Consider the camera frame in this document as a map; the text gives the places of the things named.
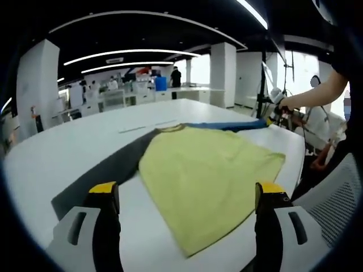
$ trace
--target yellow t-shirt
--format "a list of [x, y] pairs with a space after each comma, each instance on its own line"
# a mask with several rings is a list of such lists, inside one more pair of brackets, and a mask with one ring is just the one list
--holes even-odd
[[284, 154], [233, 132], [185, 127], [156, 136], [139, 169], [176, 241], [191, 256], [253, 212], [256, 182], [274, 181], [284, 161]]

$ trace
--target hand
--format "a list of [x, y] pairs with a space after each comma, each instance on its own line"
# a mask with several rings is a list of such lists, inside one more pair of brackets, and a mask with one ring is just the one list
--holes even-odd
[[325, 170], [326, 165], [321, 165], [320, 161], [318, 159], [314, 160], [311, 165], [310, 168], [316, 171], [324, 171]]
[[284, 98], [279, 103], [278, 107], [281, 109], [282, 107], [288, 107], [290, 111], [294, 109], [294, 106], [291, 105], [289, 98]]

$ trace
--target white pillar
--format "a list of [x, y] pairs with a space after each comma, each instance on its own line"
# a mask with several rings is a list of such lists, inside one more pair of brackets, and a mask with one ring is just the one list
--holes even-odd
[[187, 83], [192, 82], [191, 81], [191, 72], [192, 72], [192, 60], [191, 59], [187, 59]]
[[19, 62], [16, 79], [16, 106], [22, 139], [37, 133], [31, 106], [35, 106], [44, 130], [55, 125], [52, 119], [58, 98], [58, 56], [60, 49], [48, 40], [31, 48]]
[[226, 107], [234, 106], [236, 69], [236, 47], [226, 42], [212, 45], [210, 55], [210, 87], [225, 90]]

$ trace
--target ceiling light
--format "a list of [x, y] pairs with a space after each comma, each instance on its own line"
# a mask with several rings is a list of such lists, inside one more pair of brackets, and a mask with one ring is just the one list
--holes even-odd
[[247, 3], [246, 0], [237, 0], [237, 2], [240, 3], [246, 10], [248, 10], [265, 29], [268, 29], [265, 19], [263, 19], [262, 16], [249, 3]]
[[6, 106], [8, 106], [11, 101], [12, 101], [12, 97], [9, 98], [8, 101], [6, 101], [6, 103], [4, 104], [4, 106], [2, 106], [1, 111], [0, 111], [0, 114], [4, 111], [4, 109], [6, 108]]
[[96, 70], [101, 70], [101, 69], [107, 69], [107, 68], [112, 68], [112, 67], [119, 67], [119, 66], [131, 66], [131, 65], [151, 65], [151, 64], [165, 64], [165, 65], [172, 65], [174, 64], [171, 61], [142, 61], [142, 62], [129, 62], [129, 63], [121, 63], [121, 64], [113, 64], [113, 65], [107, 65], [107, 66], [102, 66], [102, 67], [97, 67], [97, 68], [92, 68], [89, 70], [85, 70], [82, 71], [81, 73], [87, 73], [87, 72], [92, 72], [92, 71], [96, 71]]
[[119, 50], [119, 51], [104, 52], [104, 53], [89, 55], [89, 56], [82, 57], [82, 58], [77, 58], [77, 59], [74, 59], [72, 61], [65, 62], [64, 63], [64, 66], [69, 65], [71, 63], [75, 63], [77, 61], [83, 61], [83, 60], [86, 60], [86, 59], [89, 59], [89, 58], [95, 58], [95, 57], [100, 57], [100, 56], [105, 56], [105, 55], [111, 55], [111, 54], [137, 53], [137, 52], [142, 52], [142, 53], [144, 53], [144, 52], [171, 53], [171, 54], [188, 55], [188, 56], [193, 56], [193, 57], [199, 57], [199, 56], [201, 56], [201, 55], [195, 54], [195, 53], [184, 52], [184, 51], [175, 51], [175, 50], [164, 50], [164, 49], [130, 49], [130, 50]]

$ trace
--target white chair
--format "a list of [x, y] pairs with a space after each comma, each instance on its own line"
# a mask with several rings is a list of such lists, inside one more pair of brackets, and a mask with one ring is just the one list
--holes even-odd
[[358, 205], [362, 178], [356, 159], [349, 153], [320, 184], [293, 202], [319, 223], [323, 239], [330, 248], [334, 247]]

